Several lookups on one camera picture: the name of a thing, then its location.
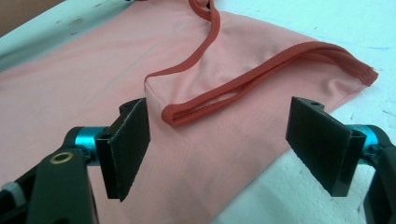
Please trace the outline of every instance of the red trim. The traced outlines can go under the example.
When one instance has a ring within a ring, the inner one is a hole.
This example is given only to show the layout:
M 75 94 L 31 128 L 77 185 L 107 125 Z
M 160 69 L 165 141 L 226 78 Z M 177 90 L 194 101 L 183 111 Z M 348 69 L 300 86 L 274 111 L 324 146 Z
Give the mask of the red trim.
M 219 12 L 216 10 L 213 1 L 210 0 L 210 12 L 200 7 L 195 0 L 190 0 L 189 2 L 192 10 L 198 16 L 212 22 L 209 35 L 202 45 L 186 61 L 174 67 L 150 74 L 146 77 L 146 80 L 149 77 L 179 73 L 193 67 L 201 59 L 205 50 L 211 43 L 213 43 L 213 41 L 215 41 L 219 34 Z M 273 58 L 246 72 L 242 76 L 237 77 L 214 90 L 205 92 L 188 102 L 178 105 L 167 105 L 163 109 L 162 119 L 171 126 L 179 126 L 217 111 L 247 94 L 250 90 L 272 74 L 276 73 L 282 67 L 307 54 L 320 54 L 328 57 L 350 75 L 359 78 L 361 82 L 367 86 L 370 86 L 378 76 L 371 67 L 360 62 L 341 47 L 318 41 L 306 42 L 281 51 Z M 237 92 L 237 94 L 228 99 L 215 102 L 214 104 L 205 105 L 207 102 L 215 100 L 221 95 L 229 92 Z
M 212 26 L 210 28 L 209 35 L 207 36 L 205 41 L 201 44 L 201 46 L 188 59 L 186 59 L 186 61 L 176 66 L 149 74 L 148 76 L 146 76 L 145 81 L 147 81 L 149 77 L 166 76 L 174 73 L 183 72 L 193 67 L 202 58 L 202 55 L 205 53 L 206 49 L 213 43 L 213 41 L 215 41 L 216 37 L 218 37 L 220 30 L 220 14 L 215 9 L 213 1 L 210 0 L 210 8 L 212 8 L 210 12 L 203 10 L 195 2 L 195 0 L 190 0 L 189 2 L 193 11 L 197 13 L 200 17 L 204 19 L 208 19 L 207 15 L 210 16 L 209 20 L 211 21 Z

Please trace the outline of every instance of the pink garment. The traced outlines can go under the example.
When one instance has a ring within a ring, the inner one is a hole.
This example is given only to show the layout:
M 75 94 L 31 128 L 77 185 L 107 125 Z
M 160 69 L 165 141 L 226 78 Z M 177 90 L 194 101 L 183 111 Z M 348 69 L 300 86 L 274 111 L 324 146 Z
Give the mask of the pink garment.
M 151 142 L 126 200 L 107 199 L 100 169 L 89 169 L 99 219 L 206 223 L 288 148 L 291 96 L 333 110 L 376 78 L 370 67 L 350 56 L 337 60 L 335 52 L 342 49 L 330 49 L 326 57 L 315 51 L 274 68 L 243 97 L 211 111 L 205 106 L 230 99 L 246 86 L 210 93 L 214 98 L 206 92 L 227 86 L 282 50 L 315 40 L 220 12 L 219 34 L 197 63 L 145 82 L 148 74 L 188 59 L 213 32 L 213 6 L 211 13 L 193 8 L 205 20 L 185 1 L 133 3 L 99 29 L 2 73 L 0 183 L 16 179 L 53 152 L 71 128 L 110 125 L 119 105 L 147 97 Z M 204 100 L 187 114 L 180 112 L 196 98 Z M 171 110 L 176 114 L 167 114 L 167 106 L 180 104 Z M 201 108 L 209 112 L 172 121 Z

